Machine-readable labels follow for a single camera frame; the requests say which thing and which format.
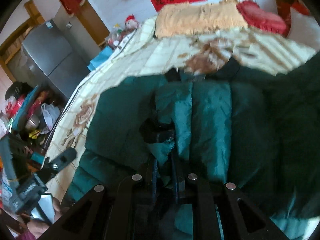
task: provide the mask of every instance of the gray refrigerator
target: gray refrigerator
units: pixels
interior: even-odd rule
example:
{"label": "gray refrigerator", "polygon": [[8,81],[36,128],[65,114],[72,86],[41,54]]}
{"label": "gray refrigerator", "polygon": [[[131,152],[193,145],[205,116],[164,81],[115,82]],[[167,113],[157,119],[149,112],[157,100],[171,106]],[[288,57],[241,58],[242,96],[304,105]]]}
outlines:
{"label": "gray refrigerator", "polygon": [[75,52],[51,20],[34,28],[22,42],[25,71],[31,85],[45,83],[65,101],[89,74],[87,63]]}

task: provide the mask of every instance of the hand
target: hand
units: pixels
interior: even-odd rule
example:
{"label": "hand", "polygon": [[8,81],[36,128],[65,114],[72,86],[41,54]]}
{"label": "hand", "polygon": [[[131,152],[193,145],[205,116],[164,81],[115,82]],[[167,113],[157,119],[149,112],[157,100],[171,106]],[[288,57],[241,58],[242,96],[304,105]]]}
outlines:
{"label": "hand", "polygon": [[[57,221],[62,216],[59,200],[53,197],[52,205],[55,211],[54,221]],[[34,219],[28,223],[28,229],[36,239],[38,239],[46,230],[48,230],[48,228],[49,226],[41,220]]]}

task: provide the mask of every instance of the metal screw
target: metal screw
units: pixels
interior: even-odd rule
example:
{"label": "metal screw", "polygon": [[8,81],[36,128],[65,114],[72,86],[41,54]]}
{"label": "metal screw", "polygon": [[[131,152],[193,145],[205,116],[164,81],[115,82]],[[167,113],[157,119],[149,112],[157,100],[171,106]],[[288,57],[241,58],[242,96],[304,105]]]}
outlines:
{"label": "metal screw", "polygon": [[102,185],[97,185],[94,187],[95,192],[101,192],[102,190],[104,190],[104,187]]}
{"label": "metal screw", "polygon": [[236,185],[233,184],[232,182],[228,182],[226,184],[226,187],[227,187],[227,189],[234,190],[236,188]]}
{"label": "metal screw", "polygon": [[197,174],[190,173],[190,174],[188,175],[188,179],[190,179],[190,180],[196,180],[196,179],[198,179],[198,176],[197,176]]}
{"label": "metal screw", "polygon": [[132,179],[133,179],[134,181],[139,181],[140,179],[142,179],[142,176],[141,176],[140,174],[134,174],[134,175],[132,176]]}

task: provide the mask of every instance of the red hat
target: red hat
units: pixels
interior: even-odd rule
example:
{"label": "red hat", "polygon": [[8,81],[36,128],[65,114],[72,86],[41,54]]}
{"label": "red hat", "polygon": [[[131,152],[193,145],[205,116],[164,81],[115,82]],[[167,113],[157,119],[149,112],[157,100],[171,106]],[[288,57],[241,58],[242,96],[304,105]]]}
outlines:
{"label": "red hat", "polygon": [[135,20],[136,18],[133,16],[133,14],[132,15],[129,15],[128,17],[127,17],[127,19],[125,20],[125,22],[127,22],[127,21],[130,21],[130,20]]}

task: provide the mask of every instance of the green jacket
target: green jacket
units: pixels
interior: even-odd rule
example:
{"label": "green jacket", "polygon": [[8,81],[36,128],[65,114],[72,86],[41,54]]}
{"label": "green jacket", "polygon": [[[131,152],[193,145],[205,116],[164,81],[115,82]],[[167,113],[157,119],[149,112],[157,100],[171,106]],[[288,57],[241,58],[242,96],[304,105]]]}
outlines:
{"label": "green jacket", "polygon": [[[126,78],[102,93],[66,198],[132,175],[151,152],[170,183],[175,147],[191,171],[211,182],[235,183],[268,216],[320,215],[320,54],[287,75],[241,67],[233,58],[204,78]],[[146,144],[148,117],[174,123],[174,141]]]}

